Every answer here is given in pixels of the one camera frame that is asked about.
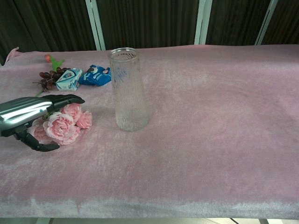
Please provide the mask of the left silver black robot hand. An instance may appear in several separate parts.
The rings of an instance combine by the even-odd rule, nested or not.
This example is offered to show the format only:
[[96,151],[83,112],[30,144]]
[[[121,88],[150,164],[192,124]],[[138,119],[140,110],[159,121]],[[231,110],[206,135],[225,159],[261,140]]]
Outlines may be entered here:
[[59,148],[57,143],[42,144],[27,129],[33,121],[47,113],[57,112],[64,106],[85,101],[76,95],[46,95],[42,97],[23,97],[0,104],[0,135],[13,135],[25,145],[39,152],[49,152]]

